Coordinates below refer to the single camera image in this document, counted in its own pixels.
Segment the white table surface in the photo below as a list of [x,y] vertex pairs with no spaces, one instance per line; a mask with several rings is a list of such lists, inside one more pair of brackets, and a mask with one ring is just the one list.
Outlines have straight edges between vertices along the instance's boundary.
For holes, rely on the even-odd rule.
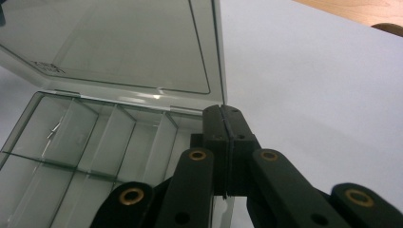
[[[222,0],[228,104],[316,188],[403,211],[403,39],[299,3]],[[36,87],[0,68],[0,144]],[[252,227],[238,199],[232,227]]]

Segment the wooden surface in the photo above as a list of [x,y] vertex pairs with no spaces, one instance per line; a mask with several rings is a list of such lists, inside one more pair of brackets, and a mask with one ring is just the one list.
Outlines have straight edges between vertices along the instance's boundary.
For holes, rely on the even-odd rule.
[[403,0],[295,1],[367,26],[378,23],[392,23],[403,27]]

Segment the transparent lid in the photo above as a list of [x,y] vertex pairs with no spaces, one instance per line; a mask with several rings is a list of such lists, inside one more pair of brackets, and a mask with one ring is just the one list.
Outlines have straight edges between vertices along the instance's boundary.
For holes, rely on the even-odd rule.
[[94,91],[111,88],[119,92],[105,90],[103,98],[126,102],[140,94],[145,103],[223,103],[215,1],[0,2],[3,52],[41,74],[43,88],[101,97]]

